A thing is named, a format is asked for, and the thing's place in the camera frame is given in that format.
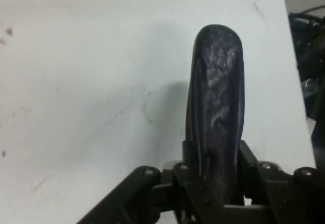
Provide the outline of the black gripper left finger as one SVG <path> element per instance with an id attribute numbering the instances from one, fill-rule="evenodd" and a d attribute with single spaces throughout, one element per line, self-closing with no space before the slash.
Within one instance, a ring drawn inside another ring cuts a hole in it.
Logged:
<path id="1" fill-rule="evenodd" d="M 183 141 L 182 148 L 183 160 L 170 170 L 137 167 L 79 223 L 156 223 L 167 211 L 177 223 L 218 223 L 224 213 L 197 174 L 194 147 Z"/>

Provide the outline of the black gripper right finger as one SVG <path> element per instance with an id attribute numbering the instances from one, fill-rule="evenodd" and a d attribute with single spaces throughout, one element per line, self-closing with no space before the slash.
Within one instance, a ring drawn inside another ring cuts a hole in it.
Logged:
<path id="1" fill-rule="evenodd" d="M 324 223 L 324 171 L 302 167 L 293 174 L 276 163 L 258 161 L 245 141 L 238 154 L 243 194 L 265 209 L 271 223 Z"/>

